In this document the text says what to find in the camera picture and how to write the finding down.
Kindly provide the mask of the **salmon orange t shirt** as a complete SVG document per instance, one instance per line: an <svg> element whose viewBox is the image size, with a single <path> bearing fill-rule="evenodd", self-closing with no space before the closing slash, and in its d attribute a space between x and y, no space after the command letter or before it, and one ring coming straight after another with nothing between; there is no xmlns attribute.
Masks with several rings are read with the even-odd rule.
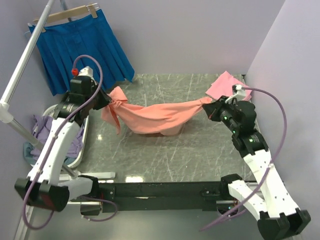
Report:
<svg viewBox="0 0 320 240"><path fill-rule="evenodd" d="M101 119L113 125L117 134L121 133L119 120L122 120L133 133L159 133L163 136L177 135L183 125L203 109L204 104L213 100L205 96L187 102L140 106L128 103L127 96L119 86L108 96L111 97L111 103L101 110Z"/></svg>

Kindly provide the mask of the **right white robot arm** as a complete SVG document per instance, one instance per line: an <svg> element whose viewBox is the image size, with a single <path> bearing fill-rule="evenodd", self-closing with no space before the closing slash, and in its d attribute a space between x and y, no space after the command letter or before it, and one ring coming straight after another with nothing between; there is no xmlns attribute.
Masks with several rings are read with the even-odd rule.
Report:
<svg viewBox="0 0 320 240"><path fill-rule="evenodd" d="M281 180L268 144L256 129L254 104L222 96L202 107L208 119L224 123L231 131L235 149L258 183L252 190L239 175L224 176L219 186L221 197L238 200L237 208L244 207L254 216L265 240L299 235L310 223L311 216L307 210L300 209Z"/></svg>

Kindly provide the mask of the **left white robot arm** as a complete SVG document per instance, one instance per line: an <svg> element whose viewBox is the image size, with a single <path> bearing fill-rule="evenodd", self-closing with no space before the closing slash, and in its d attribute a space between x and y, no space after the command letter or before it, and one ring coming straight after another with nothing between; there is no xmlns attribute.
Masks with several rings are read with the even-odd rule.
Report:
<svg viewBox="0 0 320 240"><path fill-rule="evenodd" d="M64 101L54 109L47 141L26 178L18 178L14 188L23 198L23 205L61 212L68 201L85 197L94 201L100 196L98 178L79 174L60 183L60 174L67 152L89 111L99 110L111 99L92 77L75 76Z"/></svg>

